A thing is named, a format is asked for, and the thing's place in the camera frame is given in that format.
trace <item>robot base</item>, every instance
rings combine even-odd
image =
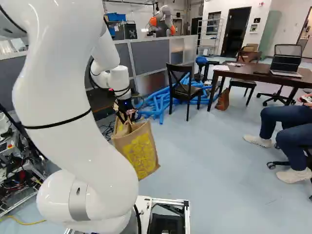
[[[142,234],[190,234],[190,203],[188,200],[170,200],[138,196],[136,206],[140,213]],[[160,206],[175,215],[153,214],[152,209]],[[133,230],[132,225],[127,226],[122,234],[136,234],[137,226]],[[64,234],[77,234],[72,229],[67,229]]]

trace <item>person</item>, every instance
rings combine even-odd
[[[277,178],[286,183],[312,178],[312,171],[307,167],[307,157],[302,148],[312,146],[312,103],[263,109],[259,136],[245,135],[243,138],[249,143],[270,148],[273,146],[271,137],[276,122],[282,122],[283,127],[283,130],[277,133],[276,144],[287,156],[291,166],[287,171],[277,172]]]

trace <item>white sneaker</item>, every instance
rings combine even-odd
[[[285,183],[292,184],[305,179],[311,179],[312,171],[308,167],[303,171],[295,171],[290,168],[284,172],[276,172],[276,176]]]
[[[270,148],[273,146],[271,139],[266,140],[266,139],[262,139],[259,136],[252,136],[252,135],[244,135],[243,138],[245,141],[248,141],[249,143],[260,145],[265,148]]]

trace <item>laptop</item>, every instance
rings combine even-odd
[[[274,55],[270,72],[276,76],[302,78],[297,73],[300,63],[301,56]]]

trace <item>gray cubicle partition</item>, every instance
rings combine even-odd
[[[157,71],[166,67],[169,60],[169,40],[131,42],[136,75]]]
[[[12,88],[22,70],[26,56],[0,60],[0,103],[13,110]]]
[[[148,95],[169,85],[166,63],[194,66],[197,35],[131,40],[136,89]]]
[[[148,95],[168,85],[166,63],[193,65],[196,57],[197,35],[148,38],[144,40],[114,41],[120,64],[127,66],[129,77],[134,79],[136,90]],[[13,110],[12,88],[25,62],[24,54],[10,58],[0,57],[0,102],[8,111]],[[92,88],[86,64],[85,87]]]

